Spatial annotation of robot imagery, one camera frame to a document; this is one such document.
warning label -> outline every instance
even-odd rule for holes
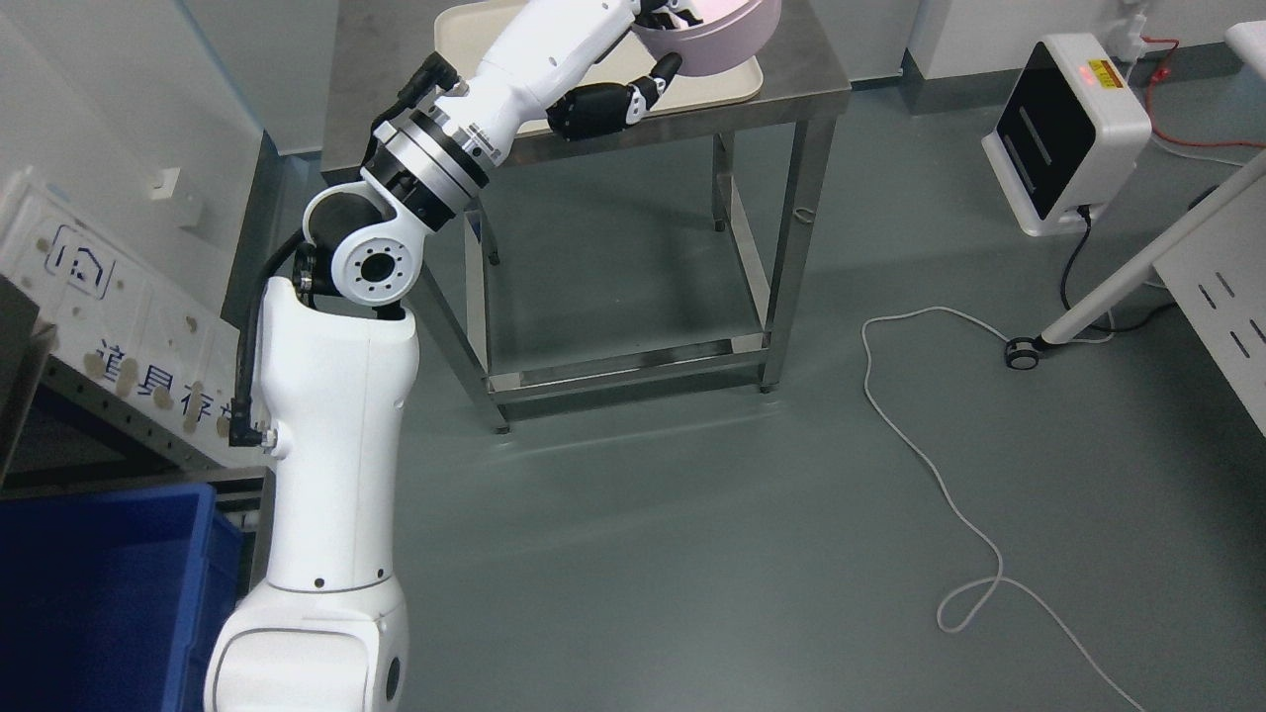
[[[1104,89],[1125,87],[1125,82],[1120,81],[1120,76],[1117,73],[1117,67],[1112,65],[1112,60],[1090,60],[1090,68],[1094,70],[1095,76],[1099,77],[1099,84]]]

white cable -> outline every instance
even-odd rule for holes
[[[998,561],[998,569],[995,570],[995,573],[994,573],[993,576],[984,578],[984,579],[976,579],[976,580],[974,580],[971,583],[963,584],[963,585],[953,589],[952,592],[950,592],[948,595],[946,595],[943,599],[941,599],[941,604],[937,606],[937,627],[939,627],[942,631],[944,631],[947,633],[957,633],[957,632],[965,630],[975,620],[976,613],[980,612],[981,607],[984,607],[985,603],[994,595],[994,592],[998,590],[998,587],[1000,584],[1004,584],[1004,583],[1005,584],[1010,584],[1010,585],[1013,585],[1013,587],[1023,590],[1024,593],[1027,593],[1033,601],[1037,602],[1038,606],[1041,606],[1051,616],[1051,618],[1060,626],[1060,628],[1069,637],[1069,640],[1072,641],[1072,645],[1075,645],[1077,647],[1077,651],[1081,652],[1081,656],[1086,660],[1086,663],[1090,664],[1090,666],[1094,669],[1094,671],[1098,673],[1099,677],[1103,678],[1103,680],[1105,683],[1108,683],[1108,685],[1112,687],[1112,689],[1115,690],[1117,694],[1119,694],[1122,697],[1122,699],[1124,699],[1125,702],[1128,702],[1138,712],[1147,712],[1138,702],[1134,701],[1133,697],[1129,696],[1129,693],[1127,693],[1124,689],[1122,689],[1120,685],[1118,685],[1115,683],[1115,680],[1113,680],[1110,677],[1108,677],[1108,673],[1103,671],[1103,668],[1100,668],[1099,664],[1095,663],[1095,659],[1090,655],[1090,651],[1086,650],[1086,647],[1081,644],[1081,641],[1077,640],[1077,636],[1074,635],[1072,630],[1063,622],[1062,618],[1060,618],[1060,616],[1055,612],[1055,609],[1051,608],[1051,606],[1044,599],[1042,599],[1041,595],[1038,595],[1036,592],[1033,592],[1033,589],[1028,588],[1027,585],[1022,584],[1020,582],[1018,582],[1015,579],[1012,579],[1010,576],[1003,575],[1004,561],[1003,561],[1003,552],[1001,552],[1001,550],[998,549],[998,545],[994,544],[994,541],[991,538],[989,538],[985,535],[985,532],[982,532],[980,530],[980,527],[977,527],[976,524],[974,524],[971,522],[971,519],[968,519],[966,516],[963,516],[962,511],[958,509],[958,505],[955,503],[953,498],[950,495],[950,488],[946,485],[944,478],[941,476],[941,470],[937,467],[937,465],[932,461],[931,457],[928,457],[923,452],[923,450],[919,448],[918,445],[914,443],[914,441],[910,440],[909,436],[905,435],[905,432],[901,431],[901,428],[899,428],[896,426],[895,422],[893,422],[893,418],[890,418],[887,416],[887,413],[885,413],[884,409],[880,407],[879,402],[875,400],[875,395],[871,393],[871,389],[870,389],[870,378],[871,378],[871,370],[872,370],[874,364],[875,364],[875,359],[871,355],[870,341],[866,337],[866,329],[870,328],[870,326],[874,324],[874,323],[879,323],[879,322],[896,322],[896,321],[901,321],[901,319],[910,319],[910,318],[914,318],[914,317],[918,317],[918,315],[922,315],[922,314],[927,314],[929,312],[946,312],[948,314],[953,314],[955,317],[958,317],[961,319],[971,322],[972,324],[976,324],[977,327],[980,327],[980,328],[987,331],[989,333],[994,334],[1003,343],[1006,343],[1009,340],[1005,336],[1003,336],[1003,332],[1000,332],[996,328],[986,324],[985,322],[982,322],[982,321],[980,321],[980,319],[977,319],[977,318],[975,318],[975,317],[972,317],[970,314],[965,314],[965,313],[962,313],[962,312],[960,312],[957,309],[951,309],[948,307],[928,307],[928,308],[924,308],[924,309],[919,309],[917,312],[910,312],[908,314],[896,314],[896,315],[893,315],[893,317],[876,317],[874,319],[868,319],[866,323],[862,324],[862,347],[866,350],[866,378],[862,380],[862,390],[866,393],[866,399],[870,402],[871,408],[874,408],[875,412],[879,414],[879,417],[882,418],[885,423],[887,423],[887,427],[891,428],[893,432],[895,432],[896,436],[900,437],[903,442],[905,442],[906,447],[909,447],[915,455],[919,456],[920,460],[923,460],[923,464],[928,466],[928,470],[931,470],[932,475],[936,478],[937,485],[941,488],[941,494],[944,497],[946,503],[950,504],[950,509],[952,509],[953,513],[955,513],[955,516],[958,517],[958,521],[961,521],[968,530],[972,531],[972,533],[975,533],[977,537],[980,537],[980,540],[984,541],[989,546],[989,549],[994,552],[995,560]],[[972,590],[975,588],[979,588],[979,587],[982,587],[982,585],[986,585],[986,584],[987,584],[987,588],[985,589],[985,593],[982,593],[980,595],[980,598],[976,599],[976,603],[971,607],[971,611],[968,611],[967,614],[963,616],[962,621],[960,621],[958,625],[956,625],[956,626],[947,625],[946,621],[944,621],[944,609],[946,609],[946,606],[948,606],[951,601],[953,601],[955,598],[957,598],[958,594],[966,593],[968,590]]]
[[[1239,161],[1228,161],[1225,158],[1217,158],[1214,156],[1200,156],[1199,153],[1186,153],[1184,151],[1179,151],[1177,148],[1167,146],[1163,141],[1161,141],[1155,136],[1152,137],[1152,143],[1155,143],[1156,147],[1160,148],[1161,151],[1165,151],[1166,153],[1172,153],[1179,158],[1190,158],[1193,161],[1208,161],[1210,163],[1222,163],[1224,166],[1234,166],[1237,168],[1244,167],[1244,163],[1241,163]]]

beige tray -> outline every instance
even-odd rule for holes
[[[486,0],[444,10],[436,18],[436,51],[457,67],[463,77],[473,76],[479,61],[525,4],[525,0]],[[655,58],[630,33],[614,52],[589,70],[581,84],[628,84],[644,76],[652,66]],[[672,81],[668,92],[651,110],[651,115],[737,104],[756,96],[762,84],[765,73],[756,57],[719,75],[681,76]],[[544,120],[528,122],[519,129],[519,136],[548,132],[549,127]]]

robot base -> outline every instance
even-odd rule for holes
[[[203,693],[206,712],[392,712],[409,621],[395,578],[344,592],[261,584],[229,617]]]

blue plastic bin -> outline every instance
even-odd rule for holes
[[[0,711],[201,709],[241,551],[204,484],[0,502]]]

